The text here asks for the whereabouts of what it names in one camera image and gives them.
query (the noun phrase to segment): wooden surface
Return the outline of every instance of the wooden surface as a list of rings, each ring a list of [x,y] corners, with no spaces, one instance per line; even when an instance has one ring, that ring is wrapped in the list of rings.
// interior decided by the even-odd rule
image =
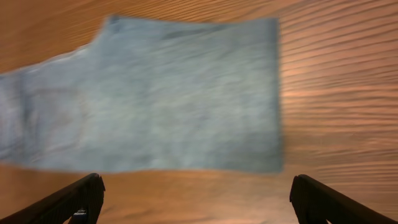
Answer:
[[[104,174],[99,223],[297,223],[288,199],[297,174],[398,220],[398,1],[1,1],[0,71],[88,43],[111,13],[207,22],[279,15],[285,171]],[[0,217],[82,176],[0,166]]]

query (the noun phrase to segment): light blue cloth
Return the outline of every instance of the light blue cloth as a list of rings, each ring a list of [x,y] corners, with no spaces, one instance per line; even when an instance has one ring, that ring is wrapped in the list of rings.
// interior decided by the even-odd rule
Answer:
[[[278,26],[112,16],[92,43],[0,79],[1,159],[280,171]]]

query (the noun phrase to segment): wood grain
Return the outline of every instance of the wood grain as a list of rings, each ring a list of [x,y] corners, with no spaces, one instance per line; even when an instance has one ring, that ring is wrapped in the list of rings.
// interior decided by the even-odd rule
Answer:
[[[88,43],[108,14],[172,21],[278,15],[285,171],[104,174],[99,223],[297,223],[308,174],[398,220],[398,2],[13,0],[0,2],[0,71]],[[0,166],[0,217],[84,174]]]

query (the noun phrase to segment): denim fabric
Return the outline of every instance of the denim fabric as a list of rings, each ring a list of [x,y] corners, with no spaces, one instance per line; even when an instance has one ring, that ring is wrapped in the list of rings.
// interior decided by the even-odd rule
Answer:
[[[90,44],[3,74],[1,159],[73,171],[280,171],[278,26],[111,16]]]

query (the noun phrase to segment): table surface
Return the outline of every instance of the table surface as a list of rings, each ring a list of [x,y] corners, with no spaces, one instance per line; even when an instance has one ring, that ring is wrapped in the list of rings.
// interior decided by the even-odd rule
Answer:
[[[398,220],[397,9],[396,0],[1,1],[0,72],[87,44],[109,14],[193,22],[279,16],[283,173],[103,174],[99,223],[297,223],[289,203],[297,174]],[[84,175],[3,164],[0,217]]]

